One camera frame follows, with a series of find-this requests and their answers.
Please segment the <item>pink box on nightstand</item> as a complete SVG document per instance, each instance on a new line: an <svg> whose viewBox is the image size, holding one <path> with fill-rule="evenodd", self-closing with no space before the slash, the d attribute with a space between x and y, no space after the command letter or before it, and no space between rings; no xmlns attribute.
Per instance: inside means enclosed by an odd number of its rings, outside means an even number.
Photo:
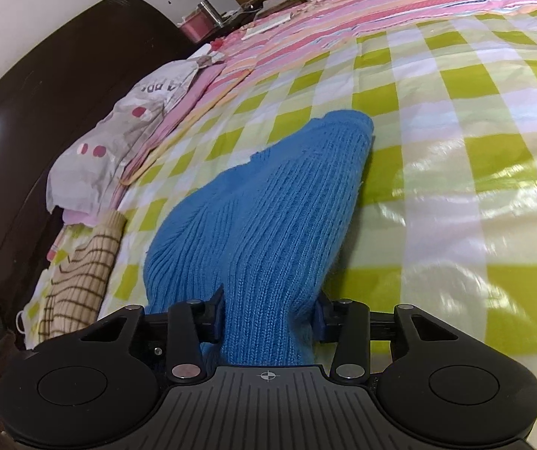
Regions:
<svg viewBox="0 0 537 450"><path fill-rule="evenodd" d="M195 11L184 18L179 29L191 42L198 43L214 31L215 23L206 13Z"/></svg>

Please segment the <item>blue knitted sweater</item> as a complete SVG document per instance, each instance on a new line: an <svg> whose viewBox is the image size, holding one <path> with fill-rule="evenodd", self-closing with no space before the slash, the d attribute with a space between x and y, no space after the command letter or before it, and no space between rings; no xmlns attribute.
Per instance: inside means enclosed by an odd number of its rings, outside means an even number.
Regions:
<svg viewBox="0 0 537 450"><path fill-rule="evenodd" d="M145 256L147 312L221 291L216 359L310 364L310 314L348 232L373 133L362 112L330 112L185 197Z"/></svg>

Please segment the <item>pink green checked bedspread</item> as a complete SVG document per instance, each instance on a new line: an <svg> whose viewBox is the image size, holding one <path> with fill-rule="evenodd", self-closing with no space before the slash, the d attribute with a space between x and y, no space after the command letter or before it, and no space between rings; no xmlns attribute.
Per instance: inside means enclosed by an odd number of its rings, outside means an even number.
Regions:
<svg viewBox="0 0 537 450"><path fill-rule="evenodd" d="M221 49L223 73L121 201L102 313L144 302L145 252L183 197L355 109L375 141L334 287L418 305L537 375L537 0L313 0Z"/></svg>

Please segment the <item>dark brown headboard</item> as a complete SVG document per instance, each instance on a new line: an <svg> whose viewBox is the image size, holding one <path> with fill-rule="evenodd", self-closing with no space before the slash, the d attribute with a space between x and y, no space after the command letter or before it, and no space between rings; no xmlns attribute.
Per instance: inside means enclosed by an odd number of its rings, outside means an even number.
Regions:
<svg viewBox="0 0 537 450"><path fill-rule="evenodd" d="M62 228L46 182L65 149L192 43L143 0L103 0L29 51L0 79L0 338L27 303Z"/></svg>

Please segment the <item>metal cup on nightstand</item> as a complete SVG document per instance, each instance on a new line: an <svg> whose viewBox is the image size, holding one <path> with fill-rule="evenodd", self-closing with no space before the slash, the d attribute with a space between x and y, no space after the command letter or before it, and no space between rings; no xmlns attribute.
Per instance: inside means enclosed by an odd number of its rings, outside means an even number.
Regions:
<svg viewBox="0 0 537 450"><path fill-rule="evenodd" d="M214 23L215 27L221 29L224 26L224 19L221 16L221 13L219 13L208 0L202 0L198 3L198 8Z"/></svg>

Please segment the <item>white pink patterned pillow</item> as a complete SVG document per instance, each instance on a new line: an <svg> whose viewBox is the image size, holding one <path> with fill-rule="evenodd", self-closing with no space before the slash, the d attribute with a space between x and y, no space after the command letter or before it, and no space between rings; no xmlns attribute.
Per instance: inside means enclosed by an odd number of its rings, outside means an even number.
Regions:
<svg viewBox="0 0 537 450"><path fill-rule="evenodd" d="M224 56L209 49L140 79L106 118L55 160L47 179L48 211L96 216L114 207L128 166L150 145L165 117L194 90L205 90L223 69Z"/></svg>

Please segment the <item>beige striped knitted garment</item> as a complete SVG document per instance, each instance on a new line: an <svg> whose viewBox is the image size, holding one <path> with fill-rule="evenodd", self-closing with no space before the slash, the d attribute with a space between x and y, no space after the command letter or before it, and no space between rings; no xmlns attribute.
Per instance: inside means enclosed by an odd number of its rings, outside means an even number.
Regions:
<svg viewBox="0 0 537 450"><path fill-rule="evenodd" d="M41 342L79 331L97 321L125 224L121 212L106 211L88 240L58 264L37 329Z"/></svg>

